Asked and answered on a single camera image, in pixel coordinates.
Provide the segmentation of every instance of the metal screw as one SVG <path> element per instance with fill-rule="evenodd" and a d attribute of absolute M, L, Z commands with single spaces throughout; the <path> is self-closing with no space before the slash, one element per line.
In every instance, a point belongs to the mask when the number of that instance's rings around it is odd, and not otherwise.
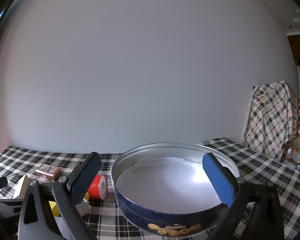
<path fill-rule="evenodd" d="M 37 183 L 37 181 L 35 179 L 30 181 L 30 186 L 34 186 Z"/>
<path fill-rule="evenodd" d="M 58 179 L 58 181 L 60 182 L 60 183 L 63 183 L 63 182 L 65 182 L 67 180 L 67 177 L 66 176 L 61 176 L 59 179 Z"/>
<path fill-rule="evenodd" d="M 273 186 L 274 186 L 274 183 L 273 183 L 272 181 L 269 180 L 269 181 L 267 182 L 267 185 L 268 185 L 269 187 L 273 187 Z"/>
<path fill-rule="evenodd" d="M 238 177 L 237 182 L 240 183 L 240 184 L 243 184 L 243 183 L 246 182 L 246 180 L 243 177 Z"/>

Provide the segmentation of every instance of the plaid cloth cover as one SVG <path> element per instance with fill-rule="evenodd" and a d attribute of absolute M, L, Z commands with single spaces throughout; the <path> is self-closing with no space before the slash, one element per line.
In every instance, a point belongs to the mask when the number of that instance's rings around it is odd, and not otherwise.
<path fill-rule="evenodd" d="M 242 144 L 280 161 L 282 146 L 296 136 L 299 104 L 285 81 L 254 87 Z"/>
<path fill-rule="evenodd" d="M 271 180 L 276 184 L 284 220 L 284 233 L 286 239 L 293 239 L 300 230 L 300 172 L 294 171 L 284 164 L 256 153 L 245 146 L 239 145 L 229 139 L 214 139 L 202 143 L 229 156 L 238 166 L 240 175 L 246 180 L 263 183 Z M 180 239 L 175 237 L 162 237 L 142 231 L 130 224 L 118 209 L 113 188 L 111 185 L 110 170 L 114 160 L 119 154 L 102 154 L 100 174 L 108 178 L 108 196 L 104 202 L 90 201 L 91 214 L 83 217 L 87 226 L 99 240 L 163 240 Z M 0 190 L 0 197 L 11 197 L 13 186 L 23 174 L 37 178 L 33 172 L 39 163 L 49 163 L 61 166 L 65 173 L 70 172 L 74 166 L 85 159 L 83 154 L 60 154 L 29 151 L 26 149 L 9 147 L 0 154 L 0 176 L 8 176 L 9 185 Z M 247 206 L 246 212 L 238 225 L 236 239 L 241 235 L 244 225 L 251 212 L 251 205 Z M 210 232 L 202 232 L 189 238 L 204 240 Z"/>

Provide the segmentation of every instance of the checkered tablecloth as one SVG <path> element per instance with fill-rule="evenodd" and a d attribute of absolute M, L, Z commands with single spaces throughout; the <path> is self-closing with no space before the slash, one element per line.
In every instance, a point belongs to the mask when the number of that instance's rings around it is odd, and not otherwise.
<path fill-rule="evenodd" d="M 199 143 L 214 148 L 229 156 L 238 166 L 240 175 L 246 180 L 263 183 L 271 180 L 276 184 L 284 220 L 286 239 L 293 239 L 300 229 L 300 172 L 274 161 L 262 154 L 258 154 L 247 147 L 236 144 L 229 139 L 214 139 Z M 60 154 L 29 151 L 21 148 L 9 147 L 0 154 L 0 176 L 7 176 L 9 184 L 0 190 L 0 198 L 10 198 L 14 192 L 14 185 L 24 174 L 38 179 L 34 170 L 41 163 L 48 163 L 62 168 L 65 174 L 83 162 L 87 155 Z M 102 165 L 99 174 L 108 177 L 108 196 L 104 202 L 93 200 L 91 214 L 83 217 L 87 226 L 99 240 L 115 239 L 144 239 L 162 240 L 177 239 L 162 237 L 142 231 L 130 224 L 118 209 L 113 188 L 111 186 L 110 169 L 119 154 L 102 154 Z M 242 221 L 238 225 L 233 239 L 241 235 L 245 222 L 251 212 L 251 205 L 246 209 Z M 210 232 L 202 232 L 191 238 L 204 240 Z"/>

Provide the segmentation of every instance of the gray wall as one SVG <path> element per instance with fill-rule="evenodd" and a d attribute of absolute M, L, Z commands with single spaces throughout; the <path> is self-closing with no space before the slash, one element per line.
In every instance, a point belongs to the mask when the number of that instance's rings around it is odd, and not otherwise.
<path fill-rule="evenodd" d="M 16 0 L 0 26 L 0 151 L 240 142 L 252 87 L 298 92 L 258 0 Z"/>

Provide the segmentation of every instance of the blue cookie tin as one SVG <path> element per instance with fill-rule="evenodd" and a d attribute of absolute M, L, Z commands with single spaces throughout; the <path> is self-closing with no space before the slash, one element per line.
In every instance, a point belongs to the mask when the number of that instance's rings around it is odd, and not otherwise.
<path fill-rule="evenodd" d="M 138 228 L 160 236 L 190 236 L 213 228 L 222 204 L 202 168 L 212 152 L 235 177 L 239 170 L 214 149 L 183 143 L 155 143 L 120 155 L 111 169 L 117 204 Z"/>

